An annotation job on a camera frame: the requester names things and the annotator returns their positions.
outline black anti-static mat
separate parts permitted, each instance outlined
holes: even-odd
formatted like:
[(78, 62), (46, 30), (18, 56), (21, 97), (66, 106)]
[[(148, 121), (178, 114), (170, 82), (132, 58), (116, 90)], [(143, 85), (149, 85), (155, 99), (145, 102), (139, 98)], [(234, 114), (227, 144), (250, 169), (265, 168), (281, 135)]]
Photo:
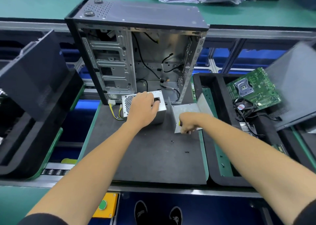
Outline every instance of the black anti-static mat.
[[(118, 130), (122, 123), (113, 118), (109, 106), (102, 105), (84, 156)], [(206, 184), (198, 132), (174, 134), (170, 115), (166, 114), (163, 124), (147, 126), (136, 135), (113, 180)]]

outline yellow box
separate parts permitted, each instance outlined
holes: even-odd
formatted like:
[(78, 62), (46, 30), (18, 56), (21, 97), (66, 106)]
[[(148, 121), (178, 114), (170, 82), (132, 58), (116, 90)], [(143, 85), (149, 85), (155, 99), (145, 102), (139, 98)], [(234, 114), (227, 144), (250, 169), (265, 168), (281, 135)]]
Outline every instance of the yellow box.
[(118, 200), (118, 193), (106, 193), (103, 200), (106, 201), (106, 207), (104, 208), (104, 201), (100, 203), (97, 211), (93, 214), (92, 217), (100, 218), (112, 218), (115, 214), (116, 203)]

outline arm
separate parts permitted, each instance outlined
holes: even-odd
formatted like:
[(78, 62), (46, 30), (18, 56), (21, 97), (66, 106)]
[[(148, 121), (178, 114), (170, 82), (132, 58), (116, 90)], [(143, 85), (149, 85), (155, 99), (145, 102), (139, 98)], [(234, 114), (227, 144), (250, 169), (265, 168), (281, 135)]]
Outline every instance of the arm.
[(132, 139), (155, 118), (159, 101), (153, 102), (152, 93), (138, 93), (119, 130), (73, 167), (27, 215), (49, 213), (69, 225), (88, 224)]
[(316, 175), (267, 143), (208, 114), (182, 113), (181, 132), (201, 127), (286, 225), (316, 199)]

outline sleeve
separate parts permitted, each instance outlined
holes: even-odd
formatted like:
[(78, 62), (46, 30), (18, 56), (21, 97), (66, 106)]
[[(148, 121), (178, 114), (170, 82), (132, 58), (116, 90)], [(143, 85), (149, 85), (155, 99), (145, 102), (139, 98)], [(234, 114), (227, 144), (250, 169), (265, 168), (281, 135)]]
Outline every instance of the sleeve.
[(314, 225), (316, 221), (316, 200), (308, 204), (297, 216), (293, 225)]
[(68, 225), (61, 218), (48, 213), (35, 213), (23, 218), (18, 225)]

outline black shoe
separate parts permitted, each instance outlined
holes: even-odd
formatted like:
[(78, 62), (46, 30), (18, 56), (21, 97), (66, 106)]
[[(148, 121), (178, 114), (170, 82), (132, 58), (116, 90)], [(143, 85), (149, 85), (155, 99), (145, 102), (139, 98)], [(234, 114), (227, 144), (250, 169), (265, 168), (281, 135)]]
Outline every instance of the black shoe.
[(148, 225), (148, 211), (142, 200), (135, 204), (134, 217), (137, 225)]
[(169, 214), (169, 219), (176, 225), (182, 224), (182, 211), (179, 207), (173, 207)]

